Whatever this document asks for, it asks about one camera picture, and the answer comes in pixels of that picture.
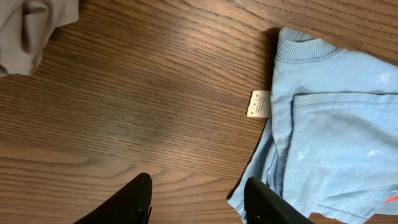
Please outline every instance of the red mark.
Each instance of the red mark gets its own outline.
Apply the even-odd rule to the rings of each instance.
[[[387,199],[386,203],[390,203],[390,202],[393,202],[393,201],[396,201],[396,200],[398,200],[398,196],[394,196],[392,198]]]

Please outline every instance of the white tag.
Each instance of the white tag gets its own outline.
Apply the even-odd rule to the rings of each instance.
[[[248,118],[268,118],[271,110],[271,92],[253,90],[248,108]]]

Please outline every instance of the wooden table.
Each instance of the wooden table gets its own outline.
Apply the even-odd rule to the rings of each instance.
[[[395,0],[80,5],[35,75],[0,79],[0,223],[73,223],[140,172],[150,223],[240,223],[226,196],[264,127],[245,111],[271,87],[279,28],[398,63]]]

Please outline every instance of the folded shirt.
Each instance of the folded shirt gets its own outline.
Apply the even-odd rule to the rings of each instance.
[[[78,0],[1,0],[0,77],[30,75],[56,27],[79,18]]]
[[[271,117],[229,203],[246,222],[244,184],[256,176],[306,217],[397,215],[397,94],[397,67],[282,29]]]

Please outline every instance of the gray cloth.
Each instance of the gray cloth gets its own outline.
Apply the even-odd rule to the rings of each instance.
[[[0,0],[0,76],[30,75],[56,27],[79,18],[78,0]]]

